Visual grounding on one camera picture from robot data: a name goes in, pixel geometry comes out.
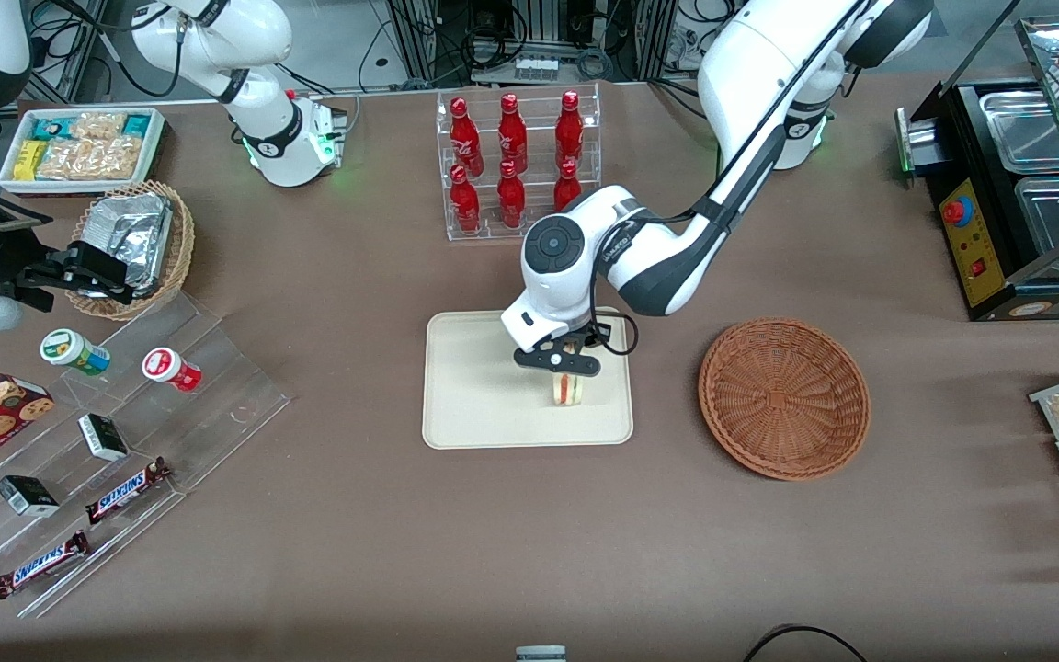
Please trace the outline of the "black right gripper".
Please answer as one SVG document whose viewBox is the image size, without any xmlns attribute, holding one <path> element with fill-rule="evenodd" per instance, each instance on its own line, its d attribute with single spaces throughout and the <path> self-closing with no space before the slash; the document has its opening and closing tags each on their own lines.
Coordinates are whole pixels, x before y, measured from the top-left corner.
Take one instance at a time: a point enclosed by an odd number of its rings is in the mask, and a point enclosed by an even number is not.
<svg viewBox="0 0 1059 662">
<path fill-rule="evenodd" d="M 104 293 L 122 305 L 133 302 L 133 288 L 125 280 L 129 267 L 121 260 L 85 241 L 68 245 L 64 264 L 47 260 L 53 252 L 30 229 L 0 232 L 0 296 L 26 299 L 29 286 L 70 285 L 71 290 Z"/>
</svg>

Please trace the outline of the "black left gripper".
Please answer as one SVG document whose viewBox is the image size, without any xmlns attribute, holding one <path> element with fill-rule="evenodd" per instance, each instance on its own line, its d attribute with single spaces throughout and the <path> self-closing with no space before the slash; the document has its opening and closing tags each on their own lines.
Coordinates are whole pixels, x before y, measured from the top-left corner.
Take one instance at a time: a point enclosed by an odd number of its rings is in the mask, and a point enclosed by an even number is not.
<svg viewBox="0 0 1059 662">
<path fill-rule="evenodd" d="M 606 326 L 600 322 L 587 322 L 575 330 L 553 335 L 537 344 L 538 353 L 548 356 L 579 356 L 585 350 L 595 348 L 606 340 Z"/>
</svg>

